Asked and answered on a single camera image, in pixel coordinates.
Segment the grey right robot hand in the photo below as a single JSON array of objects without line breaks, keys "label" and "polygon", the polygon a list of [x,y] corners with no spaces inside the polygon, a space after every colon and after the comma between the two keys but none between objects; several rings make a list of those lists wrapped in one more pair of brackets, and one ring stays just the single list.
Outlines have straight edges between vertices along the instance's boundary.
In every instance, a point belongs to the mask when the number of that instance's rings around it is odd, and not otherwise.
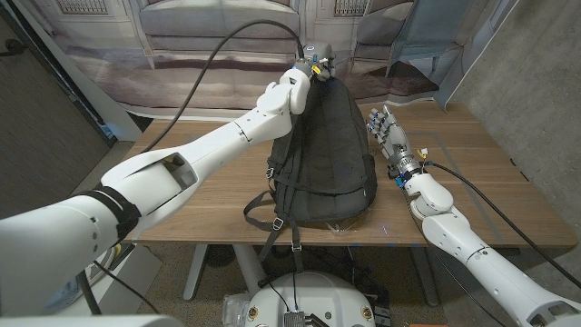
[{"label": "grey right robot hand", "polygon": [[421,165],[412,153],[408,137],[387,104],[383,105],[381,111],[371,109],[367,128],[389,162],[390,179],[406,183],[415,175],[422,173]]}]

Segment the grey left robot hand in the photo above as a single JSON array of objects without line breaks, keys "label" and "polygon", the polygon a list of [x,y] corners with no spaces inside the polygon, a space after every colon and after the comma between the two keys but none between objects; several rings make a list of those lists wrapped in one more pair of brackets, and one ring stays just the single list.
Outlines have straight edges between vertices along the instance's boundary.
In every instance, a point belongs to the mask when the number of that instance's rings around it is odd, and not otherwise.
[{"label": "grey left robot hand", "polygon": [[335,54],[330,44],[313,42],[303,46],[303,57],[297,56],[294,67],[309,78],[325,82],[335,76],[334,60]]}]

